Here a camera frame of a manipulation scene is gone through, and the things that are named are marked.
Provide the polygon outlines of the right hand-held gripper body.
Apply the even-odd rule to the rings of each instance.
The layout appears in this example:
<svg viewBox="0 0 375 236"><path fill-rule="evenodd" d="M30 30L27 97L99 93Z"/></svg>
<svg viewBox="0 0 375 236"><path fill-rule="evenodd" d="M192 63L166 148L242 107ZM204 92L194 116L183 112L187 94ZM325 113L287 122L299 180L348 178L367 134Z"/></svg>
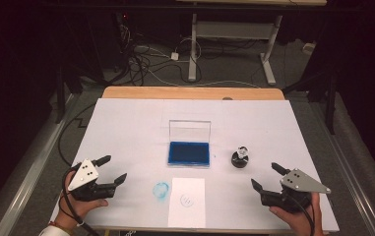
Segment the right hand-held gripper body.
<svg viewBox="0 0 375 236"><path fill-rule="evenodd" d="M279 207L290 213L303 212L311 204L312 193L331 193L329 187L326 187L298 168L290 170L287 175L282 175L280 183L282 187L280 193L264 189L260 193L263 206Z"/></svg>

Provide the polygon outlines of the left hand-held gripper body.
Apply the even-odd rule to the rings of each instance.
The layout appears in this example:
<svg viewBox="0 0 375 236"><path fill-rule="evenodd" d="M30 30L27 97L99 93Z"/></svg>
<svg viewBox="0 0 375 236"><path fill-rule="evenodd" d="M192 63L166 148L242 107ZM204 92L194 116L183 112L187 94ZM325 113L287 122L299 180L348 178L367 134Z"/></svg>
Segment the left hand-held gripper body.
<svg viewBox="0 0 375 236"><path fill-rule="evenodd" d="M96 182L98 172L96 166L93 166L92 160L84 159L81 163L74 166L74 169L76 169L76 172L67 190L77 201L91 202L114 196L116 189L114 183L98 184Z"/></svg>

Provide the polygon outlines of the black round stamp cap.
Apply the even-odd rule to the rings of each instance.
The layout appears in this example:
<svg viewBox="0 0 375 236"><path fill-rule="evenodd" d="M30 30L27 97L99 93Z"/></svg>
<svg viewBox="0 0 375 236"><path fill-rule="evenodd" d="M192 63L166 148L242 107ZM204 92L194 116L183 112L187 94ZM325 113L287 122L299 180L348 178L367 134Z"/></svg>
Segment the black round stamp cap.
<svg viewBox="0 0 375 236"><path fill-rule="evenodd" d="M248 161L248 156L243 156L242 158L240 158L237 152L235 152L231 158L231 163L236 168L244 168L248 164Z"/></svg>

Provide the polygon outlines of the small white paper sheet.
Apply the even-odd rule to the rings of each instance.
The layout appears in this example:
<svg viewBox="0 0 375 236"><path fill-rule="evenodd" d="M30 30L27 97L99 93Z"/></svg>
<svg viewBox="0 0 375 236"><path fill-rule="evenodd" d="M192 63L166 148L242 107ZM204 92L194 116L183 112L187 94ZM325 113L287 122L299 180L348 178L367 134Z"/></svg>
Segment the small white paper sheet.
<svg viewBox="0 0 375 236"><path fill-rule="evenodd" d="M172 179L167 226L175 228L206 227L204 179Z"/></svg>

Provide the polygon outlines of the blue ink pad clear lid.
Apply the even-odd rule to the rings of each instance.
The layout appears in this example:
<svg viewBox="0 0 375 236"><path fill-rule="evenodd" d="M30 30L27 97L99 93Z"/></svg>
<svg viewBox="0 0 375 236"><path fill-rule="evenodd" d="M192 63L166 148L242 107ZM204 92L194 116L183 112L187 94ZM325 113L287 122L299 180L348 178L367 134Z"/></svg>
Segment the blue ink pad clear lid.
<svg viewBox="0 0 375 236"><path fill-rule="evenodd" d="M210 166L210 121L170 120L168 164Z"/></svg>

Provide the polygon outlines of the person's left hand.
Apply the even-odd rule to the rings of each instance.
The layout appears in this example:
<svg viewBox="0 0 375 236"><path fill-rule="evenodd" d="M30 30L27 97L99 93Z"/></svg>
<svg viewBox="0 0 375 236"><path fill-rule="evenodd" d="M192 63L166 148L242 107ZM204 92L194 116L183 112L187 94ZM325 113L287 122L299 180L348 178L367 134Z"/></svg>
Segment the person's left hand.
<svg viewBox="0 0 375 236"><path fill-rule="evenodd" d="M108 201L99 199L91 202L81 202L76 201L71 194L68 194L66 197L60 198L59 206L60 209L55 219L74 220L78 225L79 221L75 219L75 216L83 220L91 210L99 207L107 207Z"/></svg>

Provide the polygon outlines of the person's right hand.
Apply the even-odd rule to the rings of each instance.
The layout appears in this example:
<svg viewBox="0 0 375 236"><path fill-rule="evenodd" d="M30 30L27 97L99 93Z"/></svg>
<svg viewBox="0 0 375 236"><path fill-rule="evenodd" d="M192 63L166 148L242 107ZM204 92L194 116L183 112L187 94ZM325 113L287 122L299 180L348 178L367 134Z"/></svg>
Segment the person's right hand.
<svg viewBox="0 0 375 236"><path fill-rule="evenodd" d="M312 204L306 210L310 219L304 212L289 213L277 206L270 206L269 211L287 223L296 236L325 236L318 193L312 193Z"/></svg>

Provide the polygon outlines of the large white board sheet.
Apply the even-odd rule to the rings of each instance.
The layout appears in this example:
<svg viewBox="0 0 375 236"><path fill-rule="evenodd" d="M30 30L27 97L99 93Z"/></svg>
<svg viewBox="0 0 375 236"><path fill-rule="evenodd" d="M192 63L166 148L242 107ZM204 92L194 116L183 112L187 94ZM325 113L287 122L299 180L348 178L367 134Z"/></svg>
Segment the large white board sheet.
<svg viewBox="0 0 375 236"><path fill-rule="evenodd" d="M210 166L167 163L170 120L210 121ZM248 164L236 168L232 155L248 148ZM251 180L278 191L280 174L273 162L318 175L291 105L286 100L100 99L75 159L110 155L99 169L99 182L121 174L125 182L107 207L90 212L96 229L197 230L202 232L285 232L288 227L260 202ZM205 180L206 227L168 227L173 178ZM153 194L156 183L169 186L165 199Z"/></svg>

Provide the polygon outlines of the clear plastic cap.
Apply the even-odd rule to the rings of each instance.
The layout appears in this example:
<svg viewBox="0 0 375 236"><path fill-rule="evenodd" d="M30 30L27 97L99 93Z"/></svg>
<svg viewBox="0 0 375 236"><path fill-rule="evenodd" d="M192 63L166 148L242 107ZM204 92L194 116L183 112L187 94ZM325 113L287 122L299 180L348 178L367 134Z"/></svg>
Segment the clear plastic cap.
<svg viewBox="0 0 375 236"><path fill-rule="evenodd" d="M159 200L165 199L166 195L168 194L168 191L169 186L165 182L156 183L153 188L153 194Z"/></svg>

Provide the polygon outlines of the black metal stand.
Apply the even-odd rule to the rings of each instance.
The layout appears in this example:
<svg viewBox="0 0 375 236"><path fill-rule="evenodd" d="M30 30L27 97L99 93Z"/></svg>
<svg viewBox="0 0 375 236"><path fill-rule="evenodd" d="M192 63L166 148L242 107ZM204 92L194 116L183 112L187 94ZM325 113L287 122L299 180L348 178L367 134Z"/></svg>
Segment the black metal stand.
<svg viewBox="0 0 375 236"><path fill-rule="evenodd" d="M294 90L306 90L307 98L310 102L326 101L325 125L331 135L335 133L334 114L337 93L337 73L332 66L314 73L311 76L304 76L302 79L290 86L283 88L283 94L288 94Z"/></svg>

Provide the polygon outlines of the grey metal floor rail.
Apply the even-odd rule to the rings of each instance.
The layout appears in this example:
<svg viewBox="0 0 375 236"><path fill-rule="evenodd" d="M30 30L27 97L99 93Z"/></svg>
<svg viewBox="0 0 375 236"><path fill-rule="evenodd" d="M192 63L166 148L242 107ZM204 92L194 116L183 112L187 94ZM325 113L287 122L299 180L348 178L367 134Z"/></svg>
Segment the grey metal floor rail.
<svg viewBox="0 0 375 236"><path fill-rule="evenodd" d="M47 127L48 137L43 144L41 151L35 156L30 169L27 172L23 182L21 183L15 197L12 199L5 214L0 220L0 236L10 236L12 230L16 226L23 210L25 209L34 187L46 165L46 162L53 150L55 142L59 138L60 132L65 127L66 120L70 117L77 101L78 94L70 94L65 103L65 112L58 123L53 123Z"/></svg>
<svg viewBox="0 0 375 236"><path fill-rule="evenodd" d="M329 128L326 126L324 121L323 111L317 104L312 103L311 108L315 113L316 119L320 124L323 132L331 144L335 160L339 171L341 172L346 187L348 188L351 197L356 205L358 212L360 213L364 224L366 225L370 236L375 236L375 211L372 207L370 200L368 199L365 191L362 189L360 182L355 177L352 168L349 166L349 162L344 155L343 149L340 147L336 136L333 135Z"/></svg>

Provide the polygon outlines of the white metal desk frame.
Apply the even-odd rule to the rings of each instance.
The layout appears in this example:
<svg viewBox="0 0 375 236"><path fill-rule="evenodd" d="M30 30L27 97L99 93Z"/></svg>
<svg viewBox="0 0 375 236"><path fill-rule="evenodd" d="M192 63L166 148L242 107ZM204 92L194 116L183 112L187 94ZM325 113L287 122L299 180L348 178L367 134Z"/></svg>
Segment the white metal desk frame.
<svg viewBox="0 0 375 236"><path fill-rule="evenodd" d="M323 7L327 0L178 0L190 3L193 7L203 7L210 4L213 7L233 7L238 5L245 9L251 7L279 7L281 10L288 7ZM229 38L229 39L263 39L268 41L267 49L259 55L267 83L274 86L277 82L270 65L270 57L274 44L281 27L282 14L276 14L267 23L235 22L234 20L201 20L196 13L192 14L191 20L191 49L189 56L188 81L198 81L198 59L203 47L199 44L199 38Z"/></svg>

